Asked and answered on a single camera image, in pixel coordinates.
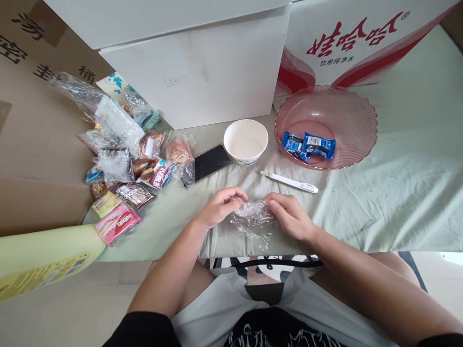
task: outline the paper cup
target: paper cup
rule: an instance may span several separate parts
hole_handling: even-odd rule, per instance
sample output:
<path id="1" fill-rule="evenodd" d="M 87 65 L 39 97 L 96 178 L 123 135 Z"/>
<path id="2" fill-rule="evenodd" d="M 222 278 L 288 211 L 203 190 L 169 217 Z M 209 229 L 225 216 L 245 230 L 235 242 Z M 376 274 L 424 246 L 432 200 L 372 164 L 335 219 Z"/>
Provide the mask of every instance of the paper cup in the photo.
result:
<path id="1" fill-rule="evenodd" d="M 237 120 L 223 136 L 228 154 L 240 165 L 252 165 L 259 160 L 269 142 L 267 129 L 255 120 Z"/>

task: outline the pink snack package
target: pink snack package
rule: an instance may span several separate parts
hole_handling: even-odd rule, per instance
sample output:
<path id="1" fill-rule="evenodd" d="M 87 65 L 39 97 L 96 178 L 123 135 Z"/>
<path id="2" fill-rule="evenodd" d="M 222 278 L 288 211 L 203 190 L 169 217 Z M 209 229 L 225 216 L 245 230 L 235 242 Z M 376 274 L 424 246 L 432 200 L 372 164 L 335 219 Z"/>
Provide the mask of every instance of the pink snack package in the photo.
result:
<path id="1" fill-rule="evenodd" d="M 140 221 L 141 217 L 122 203 L 100 220 L 95 227 L 101 239 L 112 247 L 117 239 Z"/>

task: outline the black phone screen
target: black phone screen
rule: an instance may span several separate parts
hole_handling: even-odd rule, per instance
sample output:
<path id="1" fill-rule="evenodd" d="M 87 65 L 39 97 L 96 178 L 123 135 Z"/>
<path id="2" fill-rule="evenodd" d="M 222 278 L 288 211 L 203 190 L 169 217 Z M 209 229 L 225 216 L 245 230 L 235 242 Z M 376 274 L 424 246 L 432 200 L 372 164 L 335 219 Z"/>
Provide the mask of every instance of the black phone screen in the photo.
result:
<path id="1" fill-rule="evenodd" d="M 194 159 L 195 181 L 198 182 L 200 179 L 209 176 L 229 164 L 231 164 L 231 161 L 227 152 L 222 145 L 218 145 Z"/>

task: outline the snack package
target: snack package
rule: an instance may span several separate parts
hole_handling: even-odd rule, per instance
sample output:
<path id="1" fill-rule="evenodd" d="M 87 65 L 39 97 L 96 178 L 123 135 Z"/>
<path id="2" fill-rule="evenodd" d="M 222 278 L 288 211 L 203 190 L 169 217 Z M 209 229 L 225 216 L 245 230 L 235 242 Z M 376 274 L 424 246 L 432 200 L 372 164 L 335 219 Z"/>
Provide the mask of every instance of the snack package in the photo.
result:
<path id="1" fill-rule="evenodd" d="M 96 159 L 98 168 L 104 172 L 105 183 L 135 181 L 134 168 L 127 148 L 104 148 Z"/>
<path id="2" fill-rule="evenodd" d="M 108 189 L 108 186 L 105 185 L 104 182 L 97 182 L 97 183 L 93 183 L 90 186 L 90 191 L 92 192 L 93 197 L 98 200 L 103 195 L 105 195 L 106 192 L 109 191 L 109 189 Z"/>
<path id="3" fill-rule="evenodd" d="M 135 177 L 141 175 L 141 173 L 146 169 L 150 160 L 149 159 L 136 159 L 132 161 L 132 166 L 134 167 Z"/>
<path id="4" fill-rule="evenodd" d="M 87 178 L 85 179 L 86 183 L 96 183 L 103 180 L 103 171 L 98 169 L 98 166 L 95 165 L 87 172 Z"/>
<path id="5" fill-rule="evenodd" d="M 98 123 L 105 137 L 118 147 L 129 148 L 135 158 L 138 156 L 138 143 L 145 132 L 115 99 L 66 72 L 51 77 L 50 85 L 73 100 L 89 120 Z"/>
<path id="6" fill-rule="evenodd" d="M 305 153 L 304 161 L 309 161 L 310 155 L 318 155 L 325 159 L 333 159 L 336 148 L 336 140 L 328 140 L 323 137 L 305 133 L 304 142 L 302 143 L 302 152 Z"/>
<path id="7" fill-rule="evenodd" d="M 159 112 L 153 109 L 133 88 L 126 88 L 124 93 L 126 99 L 124 109 L 144 132 L 148 132 L 159 122 Z"/>
<path id="8" fill-rule="evenodd" d="M 101 239 L 109 247 L 112 247 L 115 241 L 117 241 L 123 234 L 132 229 L 140 221 L 140 216 L 122 203 L 106 217 L 100 220 L 95 225 L 95 228 Z"/>
<path id="9" fill-rule="evenodd" d="M 163 133 L 158 130 L 151 130 L 140 141 L 140 159 L 153 160 L 159 157 L 162 146 L 167 140 L 168 133 Z"/>
<path id="10" fill-rule="evenodd" d="M 92 208 L 100 218 L 104 218 L 108 213 L 114 210 L 121 200 L 111 192 L 107 192 L 100 199 L 95 201 Z"/>
<path id="11" fill-rule="evenodd" d="M 241 198 L 233 196 L 230 200 L 241 200 Z M 240 234 L 256 240 L 260 249 L 268 249 L 272 233 L 267 227 L 274 221 L 268 201 L 243 203 L 241 208 L 229 215 L 229 221 L 236 226 Z"/>
<path id="12" fill-rule="evenodd" d="M 172 176 L 176 179 L 183 178 L 193 185 L 195 181 L 194 156 L 191 149 L 196 144 L 192 135 L 178 133 L 172 140 L 167 142 L 165 154 L 167 167 L 171 169 Z"/>
<path id="13" fill-rule="evenodd" d="M 114 186 L 111 192 L 138 212 L 156 199 L 156 195 L 151 194 L 143 186 L 145 185 L 135 182 L 121 183 Z"/>
<path id="14" fill-rule="evenodd" d="M 286 151 L 295 157 L 299 157 L 302 152 L 302 143 L 304 142 L 299 136 L 286 132 L 283 135 L 281 144 L 285 147 Z"/>
<path id="15" fill-rule="evenodd" d="M 165 160 L 150 161 L 137 182 L 143 182 L 157 190 L 162 190 L 171 180 L 170 168 L 166 167 Z"/>

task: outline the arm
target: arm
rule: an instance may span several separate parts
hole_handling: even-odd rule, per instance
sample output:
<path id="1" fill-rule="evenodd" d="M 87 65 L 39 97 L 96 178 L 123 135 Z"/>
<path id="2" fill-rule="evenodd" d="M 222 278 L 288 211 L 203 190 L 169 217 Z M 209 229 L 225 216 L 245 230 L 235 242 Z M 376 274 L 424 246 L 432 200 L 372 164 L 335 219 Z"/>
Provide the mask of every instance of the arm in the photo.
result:
<path id="1" fill-rule="evenodd" d="M 403 276 L 317 227 L 293 196 L 266 197 L 283 230 L 306 243 L 339 278 L 350 298 L 402 346 L 431 337 L 463 334 L 463 324 Z"/>
<path id="2" fill-rule="evenodd" d="M 249 201 L 246 193 L 240 188 L 219 190 L 149 271 L 127 313 L 149 311 L 173 318 L 206 233 L 243 205 L 240 199 L 230 201 L 233 195 Z"/>

